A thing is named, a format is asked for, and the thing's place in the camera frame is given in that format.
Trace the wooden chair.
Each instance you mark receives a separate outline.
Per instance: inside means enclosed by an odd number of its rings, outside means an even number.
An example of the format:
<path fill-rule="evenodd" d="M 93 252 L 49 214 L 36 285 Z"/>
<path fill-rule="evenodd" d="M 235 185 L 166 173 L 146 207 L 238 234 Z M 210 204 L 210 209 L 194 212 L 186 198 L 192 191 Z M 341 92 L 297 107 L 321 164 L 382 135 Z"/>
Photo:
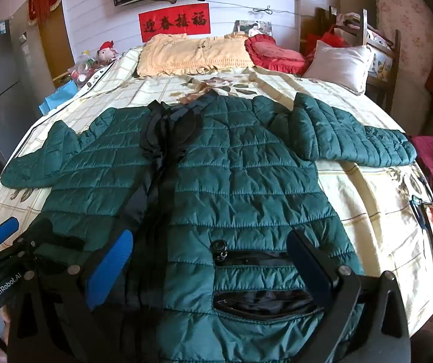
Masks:
<path fill-rule="evenodd" d="M 327 30 L 343 35 L 346 46 L 363 45 L 372 52 L 372 60 L 366 83 L 366 95 L 388 115 L 392 114 L 396 82 L 400 66 L 402 34 L 395 29 L 392 37 L 385 35 L 369 22 L 369 12 L 338 13 L 333 6 L 316 9 L 320 34 Z"/>

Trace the floral cream bed sheet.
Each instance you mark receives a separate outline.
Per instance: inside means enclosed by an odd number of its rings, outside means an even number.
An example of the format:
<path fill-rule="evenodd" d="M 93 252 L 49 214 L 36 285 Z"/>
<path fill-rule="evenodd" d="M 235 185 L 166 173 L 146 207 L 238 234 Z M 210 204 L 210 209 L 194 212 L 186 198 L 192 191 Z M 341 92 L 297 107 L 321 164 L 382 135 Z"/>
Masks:
<path fill-rule="evenodd" d="M 360 123 L 395 129 L 396 122 L 365 96 L 356 96 L 334 83 L 300 79 L 262 68 L 228 68 L 206 75 L 136 78 L 140 47 L 123 53 L 113 66 L 97 74 L 68 102 L 38 120 L 16 149 L 23 156 L 41 148 L 52 125 L 63 121 L 77 132 L 86 130 L 108 108 L 145 106 L 151 101 L 178 103 L 205 89 L 222 96 L 250 100 L 268 97 L 291 107 L 297 94 L 315 97 L 352 114 Z M 284 215 L 294 224 L 294 206 L 303 203 L 303 178 L 276 151 L 272 136 L 258 139 L 248 127 L 232 128 L 212 120 L 203 142 L 190 152 L 183 166 L 185 182 L 178 185 L 177 207 L 184 212 L 184 246 L 176 253 L 172 274 L 198 284 L 205 293 L 219 292 L 237 279 L 234 270 L 211 270 L 204 254 L 211 238 L 237 234 L 237 247 L 275 247 L 283 235 L 276 221 L 258 222 L 249 230 L 246 220 L 261 205 L 272 205 L 272 217 Z M 352 162 L 317 161 L 316 180 L 339 215 L 347 233 L 344 257 L 360 261 L 366 274 L 393 271 L 400 285 L 409 320 L 416 332 L 433 314 L 432 255 L 425 233 L 409 206 L 413 195 L 426 198 L 423 171 L 416 164 L 373 168 Z"/>

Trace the red bag on chair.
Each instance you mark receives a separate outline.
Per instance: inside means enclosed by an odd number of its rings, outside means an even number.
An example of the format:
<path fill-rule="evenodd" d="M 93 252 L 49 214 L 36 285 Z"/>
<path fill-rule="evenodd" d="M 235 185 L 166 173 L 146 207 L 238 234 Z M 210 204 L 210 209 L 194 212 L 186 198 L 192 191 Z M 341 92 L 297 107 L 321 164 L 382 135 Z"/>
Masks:
<path fill-rule="evenodd" d="M 306 57 L 311 57 L 315 53 L 318 41 L 321 41 L 331 47 L 349 46 L 349 44 L 342 37 L 335 34 L 334 27 L 332 26 L 330 30 L 325 32 L 323 35 L 307 34 L 304 48 L 304 55 Z"/>

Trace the blue paper bag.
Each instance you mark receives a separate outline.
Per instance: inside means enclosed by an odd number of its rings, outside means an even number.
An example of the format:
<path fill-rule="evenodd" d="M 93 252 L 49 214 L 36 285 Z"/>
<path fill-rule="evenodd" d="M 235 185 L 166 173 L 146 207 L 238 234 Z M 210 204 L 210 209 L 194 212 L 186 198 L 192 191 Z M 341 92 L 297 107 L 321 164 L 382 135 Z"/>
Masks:
<path fill-rule="evenodd" d="M 45 97 L 44 102 L 39 106 L 41 114 L 46 115 L 49 111 L 56 109 L 61 104 L 70 100 L 77 92 L 78 88 L 73 80 L 63 84 L 53 94 Z"/>

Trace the pig plush toy red hat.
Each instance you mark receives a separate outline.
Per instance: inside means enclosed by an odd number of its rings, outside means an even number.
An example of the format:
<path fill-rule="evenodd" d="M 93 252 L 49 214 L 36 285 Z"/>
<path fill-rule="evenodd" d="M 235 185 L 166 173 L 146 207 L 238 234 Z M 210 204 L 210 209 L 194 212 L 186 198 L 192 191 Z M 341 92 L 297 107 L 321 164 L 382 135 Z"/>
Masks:
<path fill-rule="evenodd" d="M 118 56 L 118 52 L 115 50 L 113 41 L 104 42 L 97 51 L 97 61 L 100 65 L 108 65 L 113 62 Z"/>

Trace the dark green quilted jacket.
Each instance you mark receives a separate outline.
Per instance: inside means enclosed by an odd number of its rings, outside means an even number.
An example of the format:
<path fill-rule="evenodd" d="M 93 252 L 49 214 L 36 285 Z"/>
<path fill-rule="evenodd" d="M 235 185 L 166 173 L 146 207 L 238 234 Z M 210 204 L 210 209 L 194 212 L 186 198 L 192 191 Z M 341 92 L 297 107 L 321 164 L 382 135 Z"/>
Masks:
<path fill-rule="evenodd" d="M 96 362 L 288 362 L 322 310 L 287 236 L 362 271 L 317 162 L 389 167 L 416 156 L 402 132 L 302 93 L 287 108 L 209 92 L 110 108 L 81 133 L 58 121 L 1 183 L 49 189 L 40 217 L 60 241 L 42 244 L 41 258 L 84 266 L 117 230 L 132 232 L 127 268 L 94 313 Z"/>

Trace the plastic bag of snacks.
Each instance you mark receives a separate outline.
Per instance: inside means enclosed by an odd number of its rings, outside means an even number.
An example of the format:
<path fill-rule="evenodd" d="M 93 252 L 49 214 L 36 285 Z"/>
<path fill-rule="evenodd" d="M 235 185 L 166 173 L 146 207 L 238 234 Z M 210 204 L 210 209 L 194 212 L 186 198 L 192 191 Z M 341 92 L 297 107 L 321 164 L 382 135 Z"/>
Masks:
<path fill-rule="evenodd" d="M 75 64 L 68 69 L 70 78 L 81 89 L 98 69 L 98 64 L 90 56 L 89 51 L 83 51 L 77 58 Z"/>

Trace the framed photo on headboard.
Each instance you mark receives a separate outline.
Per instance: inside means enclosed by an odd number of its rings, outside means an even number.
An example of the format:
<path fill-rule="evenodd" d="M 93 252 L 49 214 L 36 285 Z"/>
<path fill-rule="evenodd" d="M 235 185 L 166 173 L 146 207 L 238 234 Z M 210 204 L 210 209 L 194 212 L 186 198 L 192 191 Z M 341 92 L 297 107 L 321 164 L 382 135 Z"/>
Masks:
<path fill-rule="evenodd" d="M 272 36 L 272 23 L 268 21 L 244 21 L 239 20 L 234 25 L 235 32 L 244 32 L 249 37 L 265 34 Z"/>

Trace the red heart-shaped pillow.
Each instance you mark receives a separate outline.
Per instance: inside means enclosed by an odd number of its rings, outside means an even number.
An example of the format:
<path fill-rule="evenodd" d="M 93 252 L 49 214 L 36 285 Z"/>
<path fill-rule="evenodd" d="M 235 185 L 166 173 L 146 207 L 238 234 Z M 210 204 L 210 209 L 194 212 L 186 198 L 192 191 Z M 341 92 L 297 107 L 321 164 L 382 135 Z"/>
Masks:
<path fill-rule="evenodd" d="M 303 75 L 309 67 L 301 53 L 277 46 L 275 39 L 266 34 L 247 38 L 244 47 L 256 67 L 293 75 Z"/>

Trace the yellow frilled pillow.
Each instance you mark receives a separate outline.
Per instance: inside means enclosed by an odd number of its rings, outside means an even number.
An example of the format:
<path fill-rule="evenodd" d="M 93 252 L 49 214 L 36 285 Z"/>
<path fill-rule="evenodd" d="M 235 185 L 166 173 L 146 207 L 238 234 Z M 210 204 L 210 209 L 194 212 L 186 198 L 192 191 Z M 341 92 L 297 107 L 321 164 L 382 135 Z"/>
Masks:
<path fill-rule="evenodd" d="M 139 76 L 202 75 L 211 70 L 247 68 L 253 61 L 245 48 L 248 36 L 190 38 L 186 34 L 158 34 L 143 46 Z"/>

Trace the red banner with characters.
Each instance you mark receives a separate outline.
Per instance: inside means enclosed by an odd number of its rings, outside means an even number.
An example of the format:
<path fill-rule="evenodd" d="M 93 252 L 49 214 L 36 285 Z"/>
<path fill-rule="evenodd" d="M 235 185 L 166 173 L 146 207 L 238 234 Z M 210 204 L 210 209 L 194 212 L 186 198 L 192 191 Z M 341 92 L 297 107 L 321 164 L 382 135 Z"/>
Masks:
<path fill-rule="evenodd" d="M 158 34 L 209 34 L 210 11 L 207 2 L 162 8 L 138 15 L 144 43 Z"/>

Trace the grey refrigerator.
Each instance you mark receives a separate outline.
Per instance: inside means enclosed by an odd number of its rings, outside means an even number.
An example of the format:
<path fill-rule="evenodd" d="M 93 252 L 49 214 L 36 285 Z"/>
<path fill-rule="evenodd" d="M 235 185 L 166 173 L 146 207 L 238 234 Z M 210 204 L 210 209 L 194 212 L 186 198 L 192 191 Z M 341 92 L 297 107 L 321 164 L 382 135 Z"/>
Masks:
<path fill-rule="evenodd" d="M 17 53 L 11 21 L 0 21 L 0 172 L 24 134 L 41 116 Z"/>

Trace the white square pillow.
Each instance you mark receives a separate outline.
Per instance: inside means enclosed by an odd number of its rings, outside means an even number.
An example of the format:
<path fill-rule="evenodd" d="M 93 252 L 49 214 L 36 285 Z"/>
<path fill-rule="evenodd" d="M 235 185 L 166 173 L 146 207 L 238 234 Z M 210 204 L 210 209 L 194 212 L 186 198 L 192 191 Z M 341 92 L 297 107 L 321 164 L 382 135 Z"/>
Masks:
<path fill-rule="evenodd" d="M 312 63 L 303 77 L 339 84 L 361 95 L 366 90 L 373 56 L 368 45 L 332 47 L 318 40 Z"/>

